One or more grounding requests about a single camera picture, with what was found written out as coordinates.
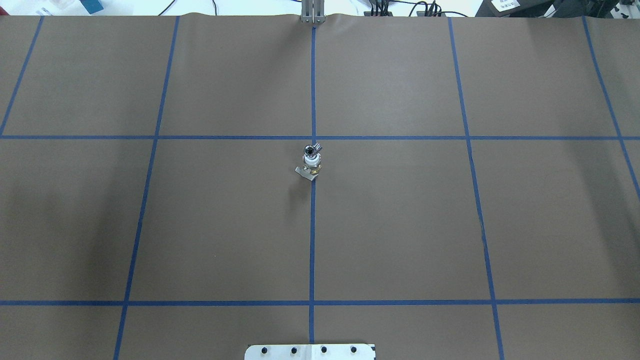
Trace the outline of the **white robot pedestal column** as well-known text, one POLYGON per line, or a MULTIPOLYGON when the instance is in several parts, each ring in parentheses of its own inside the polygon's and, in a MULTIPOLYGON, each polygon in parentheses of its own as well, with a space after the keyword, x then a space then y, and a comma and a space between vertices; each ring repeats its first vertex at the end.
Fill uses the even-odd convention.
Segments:
POLYGON ((374 344, 254 344, 247 347, 245 360, 375 360, 374 344))

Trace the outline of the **brown paper table mat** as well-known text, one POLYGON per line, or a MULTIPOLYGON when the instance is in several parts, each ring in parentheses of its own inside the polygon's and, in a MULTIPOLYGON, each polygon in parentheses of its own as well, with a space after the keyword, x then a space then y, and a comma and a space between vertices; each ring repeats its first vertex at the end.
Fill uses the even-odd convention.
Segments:
POLYGON ((1 358, 637 360, 638 62, 638 19, 2 16, 1 358))

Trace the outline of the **white PPR pipe fitting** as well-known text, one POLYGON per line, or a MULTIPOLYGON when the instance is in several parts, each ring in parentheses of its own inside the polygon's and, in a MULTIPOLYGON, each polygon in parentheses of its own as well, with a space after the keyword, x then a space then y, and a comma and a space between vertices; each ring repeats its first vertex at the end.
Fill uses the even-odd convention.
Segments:
POLYGON ((303 155, 302 162, 295 168, 295 173, 302 178, 313 182, 318 177, 320 170, 322 169, 322 155, 317 153, 314 156, 303 155))

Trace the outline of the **aluminium frame post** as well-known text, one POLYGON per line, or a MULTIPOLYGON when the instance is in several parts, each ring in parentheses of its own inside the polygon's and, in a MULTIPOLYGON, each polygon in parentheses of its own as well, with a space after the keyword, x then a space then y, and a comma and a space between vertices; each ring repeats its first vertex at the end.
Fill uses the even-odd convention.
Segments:
POLYGON ((301 22, 304 24, 322 24, 326 21, 324 0, 300 0, 301 22))

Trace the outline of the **blue wooden block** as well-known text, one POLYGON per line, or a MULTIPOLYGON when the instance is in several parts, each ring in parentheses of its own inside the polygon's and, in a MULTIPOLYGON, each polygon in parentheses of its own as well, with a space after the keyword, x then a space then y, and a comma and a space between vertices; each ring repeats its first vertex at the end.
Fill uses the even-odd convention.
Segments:
POLYGON ((89 15, 94 15, 105 9, 102 0, 80 0, 79 2, 89 15))

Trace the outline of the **chrome metal angle valve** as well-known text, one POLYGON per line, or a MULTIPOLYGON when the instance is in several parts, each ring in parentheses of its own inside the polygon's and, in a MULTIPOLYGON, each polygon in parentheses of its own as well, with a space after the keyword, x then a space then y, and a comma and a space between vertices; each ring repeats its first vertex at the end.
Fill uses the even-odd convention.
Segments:
POLYGON ((307 158, 315 158, 320 154, 320 151, 323 149, 320 143, 316 143, 314 145, 306 145, 304 148, 304 156, 307 158))

